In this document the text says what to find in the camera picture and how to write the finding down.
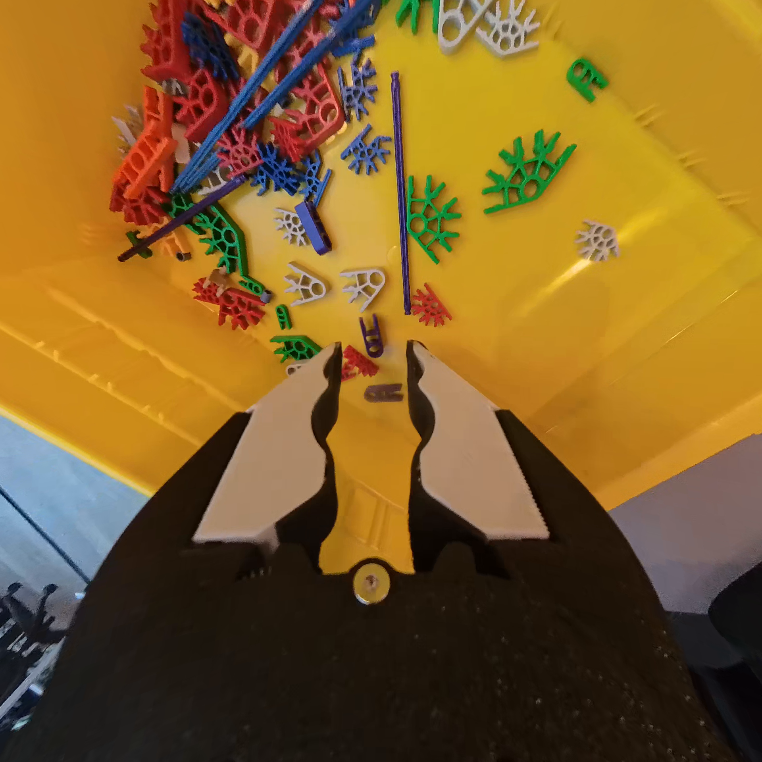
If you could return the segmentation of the black office chair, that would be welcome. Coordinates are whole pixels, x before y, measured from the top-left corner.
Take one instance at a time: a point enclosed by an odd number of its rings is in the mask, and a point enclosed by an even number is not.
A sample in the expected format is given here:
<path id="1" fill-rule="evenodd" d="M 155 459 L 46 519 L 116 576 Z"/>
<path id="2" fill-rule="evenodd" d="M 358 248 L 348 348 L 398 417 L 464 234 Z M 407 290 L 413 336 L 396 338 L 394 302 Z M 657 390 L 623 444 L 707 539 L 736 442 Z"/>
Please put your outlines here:
<path id="1" fill-rule="evenodd" d="M 49 584 L 34 608 L 17 593 L 20 582 L 2 594 L 1 615 L 1 731 L 4 744 L 13 731 L 31 717 L 43 693 L 46 675 L 52 668 L 67 629 L 57 629 L 55 615 L 47 609 L 58 585 Z"/>

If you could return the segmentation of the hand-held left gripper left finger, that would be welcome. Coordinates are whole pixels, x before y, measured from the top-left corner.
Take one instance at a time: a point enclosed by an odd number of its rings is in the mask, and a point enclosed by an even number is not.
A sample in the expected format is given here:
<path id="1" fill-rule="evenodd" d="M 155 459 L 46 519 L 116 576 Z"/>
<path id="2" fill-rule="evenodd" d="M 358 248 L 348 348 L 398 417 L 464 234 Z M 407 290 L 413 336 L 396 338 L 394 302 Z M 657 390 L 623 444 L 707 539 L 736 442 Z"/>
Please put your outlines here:
<path id="1" fill-rule="evenodd" d="M 333 342 L 248 409 L 195 543 L 248 543 L 266 555 L 300 545 L 319 570 L 338 516 L 327 438 L 338 419 L 341 364 L 341 343 Z"/>

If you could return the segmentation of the yellow plastic bin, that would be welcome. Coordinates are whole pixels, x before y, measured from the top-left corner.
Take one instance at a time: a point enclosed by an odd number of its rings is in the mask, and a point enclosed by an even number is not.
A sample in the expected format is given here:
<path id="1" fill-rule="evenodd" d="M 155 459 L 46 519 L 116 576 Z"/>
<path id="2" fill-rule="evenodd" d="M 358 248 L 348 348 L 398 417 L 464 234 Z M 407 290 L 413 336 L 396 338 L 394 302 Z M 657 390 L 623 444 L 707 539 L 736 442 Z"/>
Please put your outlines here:
<path id="1" fill-rule="evenodd" d="M 225 201 L 253 276 L 360 343 L 340 271 L 382 267 L 382 376 L 417 338 L 512 409 L 607 508 L 760 432 L 760 2 L 527 2 L 536 49 L 443 54 L 389 2 L 376 102 L 321 151 L 334 250 L 279 239 L 285 194 Z M 138 104 L 148 2 L 2 2 L 2 413 L 144 493 L 282 374 L 218 326 L 195 252 L 121 264 L 111 122 Z"/>

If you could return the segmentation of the black mesh chair seat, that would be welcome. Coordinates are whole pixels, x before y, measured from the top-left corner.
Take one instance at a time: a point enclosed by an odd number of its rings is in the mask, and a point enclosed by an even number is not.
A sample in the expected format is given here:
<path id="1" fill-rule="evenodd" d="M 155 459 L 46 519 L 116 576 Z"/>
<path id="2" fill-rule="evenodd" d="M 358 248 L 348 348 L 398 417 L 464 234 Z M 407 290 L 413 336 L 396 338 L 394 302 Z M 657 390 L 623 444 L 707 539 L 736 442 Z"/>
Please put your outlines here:
<path id="1" fill-rule="evenodd" d="M 746 657 L 761 660 L 761 563 L 721 591 L 708 614 L 725 640 Z"/>

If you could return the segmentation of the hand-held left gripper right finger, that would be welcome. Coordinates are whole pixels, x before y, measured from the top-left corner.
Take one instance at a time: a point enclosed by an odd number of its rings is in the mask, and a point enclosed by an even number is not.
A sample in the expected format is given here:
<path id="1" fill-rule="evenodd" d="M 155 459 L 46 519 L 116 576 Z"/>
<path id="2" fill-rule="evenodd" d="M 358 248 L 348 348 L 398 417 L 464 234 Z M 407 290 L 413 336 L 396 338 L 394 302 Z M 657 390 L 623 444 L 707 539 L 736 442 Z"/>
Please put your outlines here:
<path id="1" fill-rule="evenodd" d="M 478 571 L 501 573 L 496 543 L 550 531 L 500 423 L 499 408 L 420 341 L 406 346 L 408 412 L 420 437 L 408 532 L 417 573 L 462 543 Z"/>

